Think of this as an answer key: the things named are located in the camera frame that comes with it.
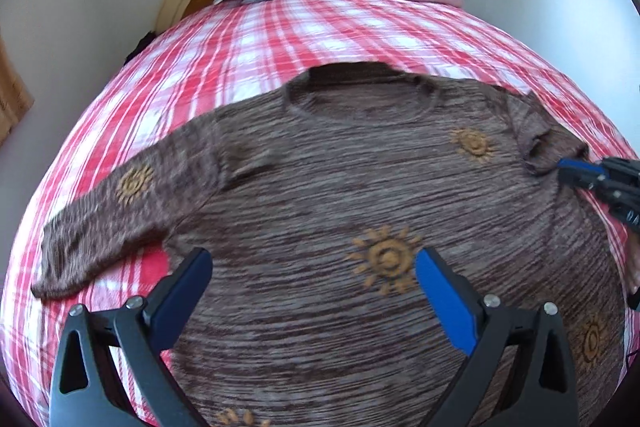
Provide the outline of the yellow side window curtain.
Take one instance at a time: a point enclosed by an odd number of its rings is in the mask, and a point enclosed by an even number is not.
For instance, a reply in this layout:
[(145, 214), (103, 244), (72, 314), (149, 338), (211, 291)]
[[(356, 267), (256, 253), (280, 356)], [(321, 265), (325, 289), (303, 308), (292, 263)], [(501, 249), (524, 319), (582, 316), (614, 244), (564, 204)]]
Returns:
[(0, 144), (32, 108), (34, 99), (12, 65), (0, 41)]

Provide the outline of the brown knit sun-pattern sweater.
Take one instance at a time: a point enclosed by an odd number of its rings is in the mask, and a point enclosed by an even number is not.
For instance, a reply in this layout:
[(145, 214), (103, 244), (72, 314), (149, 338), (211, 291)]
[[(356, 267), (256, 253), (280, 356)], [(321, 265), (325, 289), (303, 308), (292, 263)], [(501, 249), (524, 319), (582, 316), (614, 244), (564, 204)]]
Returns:
[(209, 421), (414, 426), (456, 373), (416, 285), (431, 246), (482, 293), (551, 301), (576, 364), (579, 421), (623, 366), (625, 303), (596, 210), (559, 184), (587, 144), (535, 95), (382, 63), (308, 69), (198, 116), (44, 228), (42, 300), (142, 246), (213, 276), (171, 355)]

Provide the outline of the red white plaid bedsheet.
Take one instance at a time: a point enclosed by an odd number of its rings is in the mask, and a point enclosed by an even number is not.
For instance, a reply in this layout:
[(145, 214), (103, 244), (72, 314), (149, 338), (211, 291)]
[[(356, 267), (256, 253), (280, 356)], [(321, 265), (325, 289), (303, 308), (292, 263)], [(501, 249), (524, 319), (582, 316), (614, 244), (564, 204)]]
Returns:
[(271, 0), (211, 5), (157, 37), (81, 115), (17, 229), (1, 303), (9, 386), (39, 426), (49, 421), (58, 340), (70, 302), (44, 305), (30, 288), (46, 223), (130, 157), (189, 119), (277, 89), (332, 62), (475, 79), (534, 92), (585, 141), (592, 158), (634, 149), (576, 84), (524, 43), (459, 8), (406, 0)]

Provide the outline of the black object beside bed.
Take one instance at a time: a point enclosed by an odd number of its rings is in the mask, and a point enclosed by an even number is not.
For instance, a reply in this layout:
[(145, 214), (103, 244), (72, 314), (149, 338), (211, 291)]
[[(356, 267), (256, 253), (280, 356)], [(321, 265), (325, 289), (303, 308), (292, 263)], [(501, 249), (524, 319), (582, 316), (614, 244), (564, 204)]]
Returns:
[(127, 65), (140, 53), (142, 53), (157, 37), (155, 31), (147, 32), (137, 43), (134, 49), (126, 56), (124, 65)]

